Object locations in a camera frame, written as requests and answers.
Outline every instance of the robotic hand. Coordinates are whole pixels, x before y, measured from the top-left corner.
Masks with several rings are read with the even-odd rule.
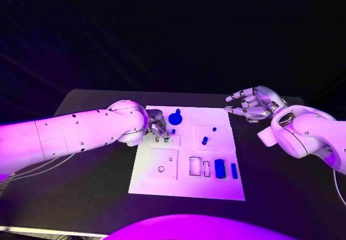
[[[17,170],[48,159],[87,151],[115,140],[135,146],[152,133],[168,138],[162,112],[130,101],[106,109],[0,126],[0,181]]]
[[[242,108],[226,106],[224,110],[244,116],[247,123],[270,118],[270,126],[256,134],[265,146],[278,143],[282,150],[298,159],[314,154],[335,171],[346,174],[346,121],[337,121],[311,107],[288,106],[265,86],[247,88],[224,100],[229,102],[240,97],[244,97]]]

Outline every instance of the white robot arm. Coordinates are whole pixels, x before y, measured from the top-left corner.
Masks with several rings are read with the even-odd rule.
[[[135,146],[152,132],[167,138],[159,110],[146,110],[129,100],[106,109],[0,126],[0,181],[17,170],[48,159],[110,144]]]
[[[278,143],[282,150],[298,159],[314,154],[335,171],[346,174],[346,121],[337,121],[311,107],[288,106],[265,86],[247,88],[224,100],[229,102],[240,97],[244,97],[242,108],[226,106],[224,110],[244,116],[249,123],[272,119],[270,126],[256,134],[265,146]]]

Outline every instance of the cable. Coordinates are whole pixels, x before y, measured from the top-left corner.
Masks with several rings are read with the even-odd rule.
[[[48,171],[48,170],[51,170],[53,168],[56,168],[61,163],[64,163],[64,162],[71,158],[73,155],[74,155],[74,153],[73,153],[58,164],[56,164],[54,166],[51,166],[47,170],[40,171],[40,172],[37,172],[37,173],[34,173],[34,174],[31,174],[31,175],[21,176],[21,177],[18,177],[18,178],[12,178],[12,179],[9,179],[9,180],[7,180],[7,181],[0,182],[0,184],[8,183],[8,182],[11,182],[11,181],[14,181],[14,180],[17,180],[17,179],[22,179],[22,178],[27,178],[27,177],[30,177],[30,176],[34,176],[34,175],[37,175],[37,174],[44,173],[45,171]]]
[[[25,172],[21,172],[19,174],[14,175],[14,176],[8,176],[4,181],[7,181],[8,179],[12,179],[15,178],[17,176],[21,176],[30,172],[32,172],[34,170],[40,169],[41,167],[44,167],[48,163],[51,163],[58,157],[53,158],[48,162],[45,162],[44,164],[41,164],[40,166],[37,166],[34,169],[25,171]]]
[[[342,204],[346,205],[346,202],[344,202],[342,196],[341,196],[341,194],[340,194],[338,186],[337,186],[337,175],[335,175],[335,170],[332,170],[332,181],[334,181],[334,187],[335,187],[335,191],[337,191],[337,193],[338,193],[340,200],[341,200]]]

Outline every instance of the black table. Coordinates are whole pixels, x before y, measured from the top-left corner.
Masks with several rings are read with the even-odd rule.
[[[74,89],[54,113],[106,108],[120,99],[142,106],[221,108],[226,95]],[[283,97],[302,105],[298,97]],[[344,239],[346,206],[332,170],[314,155],[295,159],[256,133],[269,120],[247,124],[229,115],[244,201],[128,194],[136,147],[115,142],[77,153],[53,170],[12,181],[0,198],[0,226],[110,234],[143,219],[200,214],[233,219],[296,239]],[[341,192],[346,176],[338,174]]]

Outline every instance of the white base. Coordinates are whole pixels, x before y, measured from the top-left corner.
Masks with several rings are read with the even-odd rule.
[[[175,134],[172,143],[164,142],[162,138],[155,142],[151,133],[143,136],[142,144],[136,147],[128,193],[244,201],[227,112],[221,108],[203,107],[146,106],[145,109],[162,111],[167,130],[171,133],[174,129]],[[181,123],[171,125],[168,115],[175,109],[180,109]],[[207,137],[205,145],[201,145],[203,137]],[[156,150],[152,149],[162,150],[154,160],[151,151]],[[171,150],[177,150],[177,159],[172,162],[167,161]],[[190,157],[200,158],[200,176],[190,175]],[[216,178],[216,159],[224,162],[223,179]],[[208,162],[208,177],[203,174],[203,162]],[[171,163],[175,164],[175,178]],[[237,179],[231,177],[231,163],[236,165]],[[156,164],[162,165],[162,172],[158,172]]]

